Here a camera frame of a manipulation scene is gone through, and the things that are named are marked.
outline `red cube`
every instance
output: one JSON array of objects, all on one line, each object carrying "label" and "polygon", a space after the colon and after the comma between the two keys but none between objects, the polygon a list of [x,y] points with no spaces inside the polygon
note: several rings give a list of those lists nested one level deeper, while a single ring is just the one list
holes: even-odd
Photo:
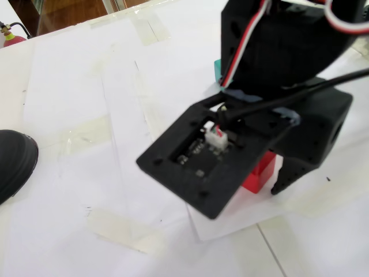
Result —
[{"label": "red cube", "polygon": [[267,152],[242,186],[253,193],[258,193],[274,173],[276,156],[272,152]]}]

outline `red fire extinguisher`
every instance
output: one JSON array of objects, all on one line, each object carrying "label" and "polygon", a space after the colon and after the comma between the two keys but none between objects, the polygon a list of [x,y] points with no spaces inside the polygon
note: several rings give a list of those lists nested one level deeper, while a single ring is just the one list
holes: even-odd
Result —
[{"label": "red fire extinguisher", "polygon": [[23,28],[24,32],[27,34],[27,39],[32,38],[31,34],[27,31],[27,29],[23,26],[22,23],[14,22],[9,25],[5,25],[3,22],[0,21],[1,32],[5,36],[4,47],[16,44],[18,42],[23,42],[26,40],[25,38],[22,38],[21,36],[14,36],[12,32],[9,31],[14,25],[20,25]]}]

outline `circuit board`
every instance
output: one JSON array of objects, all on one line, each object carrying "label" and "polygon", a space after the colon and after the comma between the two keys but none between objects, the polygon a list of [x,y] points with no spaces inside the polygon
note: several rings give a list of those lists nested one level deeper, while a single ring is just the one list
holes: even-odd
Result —
[{"label": "circuit board", "polygon": [[222,151],[206,143],[204,138],[197,138],[177,157],[176,162],[193,171],[196,176],[205,178],[223,160],[227,152],[228,149]]}]

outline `white connector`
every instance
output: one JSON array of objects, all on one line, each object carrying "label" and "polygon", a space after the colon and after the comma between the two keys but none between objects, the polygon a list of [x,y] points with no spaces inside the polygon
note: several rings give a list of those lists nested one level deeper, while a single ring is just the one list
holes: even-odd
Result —
[{"label": "white connector", "polygon": [[217,149],[224,151],[228,146],[228,135],[221,132],[222,136],[212,133],[211,130],[207,129],[205,133],[205,141],[214,146]]}]

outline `floor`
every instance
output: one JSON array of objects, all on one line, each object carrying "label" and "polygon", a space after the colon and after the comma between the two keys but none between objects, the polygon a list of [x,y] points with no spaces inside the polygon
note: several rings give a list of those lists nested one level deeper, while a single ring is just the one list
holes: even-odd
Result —
[{"label": "floor", "polygon": [[39,35],[106,14],[102,0],[44,0]]},{"label": "floor", "polygon": [[[149,0],[122,0],[126,8]],[[9,0],[33,36],[44,35],[78,23],[105,16],[103,0]]]}]

